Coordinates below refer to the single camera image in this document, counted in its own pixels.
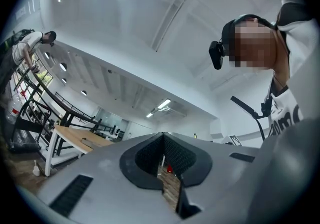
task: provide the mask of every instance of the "white ceiling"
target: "white ceiling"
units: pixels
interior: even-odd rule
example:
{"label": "white ceiling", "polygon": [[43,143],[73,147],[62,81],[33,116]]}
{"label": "white ceiling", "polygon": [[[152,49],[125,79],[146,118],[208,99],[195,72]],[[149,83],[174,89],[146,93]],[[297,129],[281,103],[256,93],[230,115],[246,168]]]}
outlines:
{"label": "white ceiling", "polygon": [[[228,59],[221,70],[215,70],[208,53],[211,41],[219,40],[224,24],[241,14],[254,13],[275,20],[281,3],[280,0],[63,0],[55,5],[59,5],[53,19],[57,27],[67,21],[88,21],[101,31],[112,28],[134,35],[158,54],[170,54],[182,62],[195,78],[218,94],[248,76],[243,76],[246,70],[232,68]],[[77,51],[67,54],[65,46],[57,44],[48,51],[68,64],[68,81],[77,79],[93,85],[146,114],[166,99],[123,74],[108,73],[111,68],[92,62]],[[176,109],[183,113],[188,110],[179,104]]]}

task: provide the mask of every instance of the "man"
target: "man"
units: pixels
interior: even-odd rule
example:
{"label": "man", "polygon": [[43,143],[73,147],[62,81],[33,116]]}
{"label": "man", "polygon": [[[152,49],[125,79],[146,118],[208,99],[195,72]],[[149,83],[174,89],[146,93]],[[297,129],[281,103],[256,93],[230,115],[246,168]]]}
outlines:
{"label": "man", "polygon": [[54,31],[47,32],[45,35],[35,31],[25,36],[7,51],[0,65],[0,93],[4,92],[11,76],[24,59],[33,73],[39,72],[38,67],[33,65],[31,56],[41,44],[54,42],[56,36]]}
{"label": "man", "polygon": [[[253,14],[243,15],[227,23],[221,37],[221,52],[228,55],[236,67],[273,70],[266,97],[271,103],[269,124],[273,135],[303,119],[286,84],[306,58],[319,48],[319,28],[306,11],[304,1],[281,1],[275,24]],[[220,56],[211,58],[215,68],[220,69]]]}

